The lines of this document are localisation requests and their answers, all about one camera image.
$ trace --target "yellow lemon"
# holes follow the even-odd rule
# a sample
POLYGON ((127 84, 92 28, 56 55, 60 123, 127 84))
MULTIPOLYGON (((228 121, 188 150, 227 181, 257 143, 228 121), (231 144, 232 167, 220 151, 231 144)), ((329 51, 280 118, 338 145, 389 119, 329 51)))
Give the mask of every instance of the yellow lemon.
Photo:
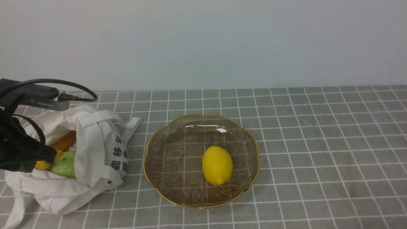
POLYGON ((215 185, 223 185, 232 177, 233 165, 229 153, 221 147, 209 147, 202 158, 205 179, 215 185))

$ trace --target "gold rim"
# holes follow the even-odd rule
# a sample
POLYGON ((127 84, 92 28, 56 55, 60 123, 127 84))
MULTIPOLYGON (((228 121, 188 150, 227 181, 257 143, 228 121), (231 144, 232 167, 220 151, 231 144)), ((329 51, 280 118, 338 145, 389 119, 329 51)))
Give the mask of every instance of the gold rim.
POLYGON ((252 133, 250 133, 250 131, 248 131, 247 129, 241 127, 241 126, 240 126, 237 122, 235 122, 233 119, 231 119, 231 118, 229 118, 229 117, 226 117, 226 116, 223 116, 223 115, 221 115, 221 114, 185 114, 185 115, 183 115, 183 116, 180 116, 180 117, 174 119, 174 120, 173 120, 172 122, 170 122, 168 125, 165 125, 164 127, 160 128, 158 131, 156 131, 156 132, 151 136, 151 138, 149 139, 149 141, 148 141, 148 143, 147 143, 147 146, 146 146, 146 152, 145 152, 145 155, 144 155, 144 158, 143 158, 143 164, 142 164, 142 166, 143 166, 143 173, 144 173, 144 176, 145 176, 145 178, 147 179, 148 183, 155 189, 155 191, 156 191, 163 199, 165 199, 165 200, 168 201, 169 203, 171 203, 171 204, 173 204, 173 205, 176 205, 176 206, 179 206, 179 207, 209 209, 209 208, 216 208, 216 207, 221 207, 221 206, 230 204, 231 202, 237 200, 240 196, 242 196, 243 193, 246 192, 246 191, 254 184, 254 182, 257 180, 257 178, 258 178, 258 176, 259 176, 259 173, 260 173, 260 154, 259 154, 259 148, 258 148, 257 141, 256 141, 256 139, 254 138, 254 136, 252 135, 252 133), (161 192, 160 192, 156 187, 154 187, 154 185, 151 183, 150 179, 147 177, 147 174, 146 174, 146 171, 145 171, 145 169, 146 169, 146 168, 145 168, 145 161, 146 161, 147 154, 148 154, 148 151, 149 151, 148 149, 149 149, 149 146, 150 146, 150 142, 151 142, 151 140, 153 139, 153 137, 154 137, 158 132, 162 131, 163 129, 165 129, 165 128, 167 128, 168 126, 170 126, 171 124, 173 124, 175 121, 177 121, 177 120, 179 120, 179 119, 181 119, 181 118, 184 118, 184 117, 186 117, 186 116, 194 116, 194 115, 195 115, 195 116, 222 117, 222 118, 229 119, 229 120, 232 121, 234 124, 236 124, 238 127, 242 128, 244 131, 246 131, 246 132, 251 136, 251 138, 253 139, 253 141, 254 141, 254 143, 255 143, 255 145, 256 145, 258 168, 257 168, 257 174, 256 174, 256 176, 254 177, 254 180, 249 184, 249 186, 247 187, 247 189, 246 189, 245 191, 241 192, 238 196, 236 196, 236 197, 233 198, 232 200, 230 200, 230 201, 228 201, 228 202, 225 202, 225 203, 223 203, 223 204, 220 204, 220 205, 210 206, 210 207, 205 207, 205 206, 199 207, 199 206, 187 206, 187 205, 181 205, 181 204, 175 203, 175 202, 169 200, 168 198, 166 198, 164 195, 162 195, 161 192))

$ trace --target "orange object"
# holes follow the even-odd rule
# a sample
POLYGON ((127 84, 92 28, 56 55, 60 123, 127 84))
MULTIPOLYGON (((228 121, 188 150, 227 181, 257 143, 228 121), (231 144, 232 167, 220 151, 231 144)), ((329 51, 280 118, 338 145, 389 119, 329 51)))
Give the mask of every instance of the orange object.
POLYGON ((71 131, 67 135, 59 139, 51 147, 54 148, 56 151, 58 150, 65 151, 66 148, 72 145, 75 141, 76 141, 76 131, 71 131))
MULTIPOLYGON (((75 141, 76 141, 76 131, 71 131, 67 135, 65 135, 61 139, 59 139, 56 143, 54 143, 51 147, 57 151, 55 160, 60 158, 63 154, 63 151, 65 151, 66 148, 68 148, 70 145, 72 145, 75 141)), ((51 164, 48 164, 45 161, 37 161, 34 168, 36 168, 38 170, 47 170, 50 167, 51 167, 51 164)))
MULTIPOLYGON (((62 157, 63 152, 58 150, 57 151, 57 155, 55 156, 55 161, 58 160, 60 157, 62 157)), ((37 161, 37 163, 35 164, 34 168, 38 169, 38 170, 47 170, 51 167, 51 164, 48 164, 45 161, 37 161)))

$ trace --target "fruit bowl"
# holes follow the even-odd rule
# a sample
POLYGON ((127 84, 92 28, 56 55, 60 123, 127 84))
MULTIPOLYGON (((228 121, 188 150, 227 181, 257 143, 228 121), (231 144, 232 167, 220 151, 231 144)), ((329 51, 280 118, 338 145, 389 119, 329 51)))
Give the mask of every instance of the fruit bowl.
POLYGON ((260 171, 258 146, 247 130, 227 117, 189 114, 151 137, 143 171, 172 204, 219 207, 239 198, 255 182, 260 171), (232 158, 232 177, 220 186, 208 183, 202 172, 202 156, 210 146, 222 147, 232 158))

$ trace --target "white canvas bag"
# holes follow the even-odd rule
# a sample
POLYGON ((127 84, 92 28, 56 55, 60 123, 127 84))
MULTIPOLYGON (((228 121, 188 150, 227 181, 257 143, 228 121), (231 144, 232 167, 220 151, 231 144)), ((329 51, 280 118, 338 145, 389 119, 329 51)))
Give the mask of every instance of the white canvas bag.
MULTIPOLYGON (((64 215, 79 209, 98 194, 121 185, 128 164, 126 144, 141 123, 140 118, 133 118, 124 125, 117 113, 97 111, 87 105, 63 112, 47 111, 33 120, 44 132, 47 145, 52 145, 71 130, 77 132, 76 178, 36 169, 31 173, 6 171, 6 182, 14 192, 15 202, 3 229, 14 229, 21 223, 25 213, 23 192, 33 194, 48 212, 64 215), (117 119, 126 127, 122 136, 110 119, 117 119)), ((24 129, 38 139, 29 124, 24 129)))

